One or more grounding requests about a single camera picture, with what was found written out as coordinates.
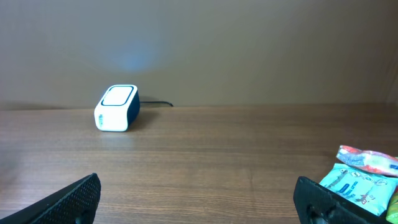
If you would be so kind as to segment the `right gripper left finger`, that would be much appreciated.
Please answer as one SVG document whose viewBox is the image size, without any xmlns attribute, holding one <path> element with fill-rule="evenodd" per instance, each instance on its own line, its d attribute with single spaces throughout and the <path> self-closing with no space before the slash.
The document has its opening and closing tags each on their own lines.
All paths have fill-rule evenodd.
<svg viewBox="0 0 398 224">
<path fill-rule="evenodd" d="M 97 174 L 62 188 L 1 219 L 1 224 L 93 224 L 101 197 Z"/>
</svg>

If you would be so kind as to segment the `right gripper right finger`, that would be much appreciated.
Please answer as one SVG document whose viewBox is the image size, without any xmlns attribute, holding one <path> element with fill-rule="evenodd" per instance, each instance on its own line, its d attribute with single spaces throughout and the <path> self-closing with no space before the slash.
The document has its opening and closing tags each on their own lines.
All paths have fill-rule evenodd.
<svg viewBox="0 0 398 224">
<path fill-rule="evenodd" d="M 301 224 L 391 224 L 385 213 L 377 216 L 304 176 L 293 201 Z"/>
</svg>

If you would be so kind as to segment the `small red white box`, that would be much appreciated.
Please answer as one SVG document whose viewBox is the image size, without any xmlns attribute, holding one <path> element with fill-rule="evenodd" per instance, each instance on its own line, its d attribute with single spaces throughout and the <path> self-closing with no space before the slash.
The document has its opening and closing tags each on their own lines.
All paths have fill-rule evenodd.
<svg viewBox="0 0 398 224">
<path fill-rule="evenodd" d="M 397 158 L 381 152 L 341 145 L 336 158 L 348 166 L 366 172 L 397 177 Z"/>
</svg>

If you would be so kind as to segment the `teal wet wipes pack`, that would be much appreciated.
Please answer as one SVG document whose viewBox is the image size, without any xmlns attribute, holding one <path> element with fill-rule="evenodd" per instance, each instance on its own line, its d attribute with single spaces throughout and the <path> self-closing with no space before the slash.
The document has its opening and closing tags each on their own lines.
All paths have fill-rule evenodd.
<svg viewBox="0 0 398 224">
<path fill-rule="evenodd" d="M 380 216 L 397 187 L 397 179 L 372 174 L 346 164 L 335 164 L 320 185 Z"/>
</svg>

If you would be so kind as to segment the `Haribo gummy candy bag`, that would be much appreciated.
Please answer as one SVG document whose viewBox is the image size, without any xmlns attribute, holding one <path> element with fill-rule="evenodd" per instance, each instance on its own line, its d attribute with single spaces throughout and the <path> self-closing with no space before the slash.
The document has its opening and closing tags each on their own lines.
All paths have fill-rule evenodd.
<svg viewBox="0 0 398 224">
<path fill-rule="evenodd" d="M 386 220 L 392 224 L 398 224 L 398 192 L 393 193 L 387 208 Z"/>
</svg>

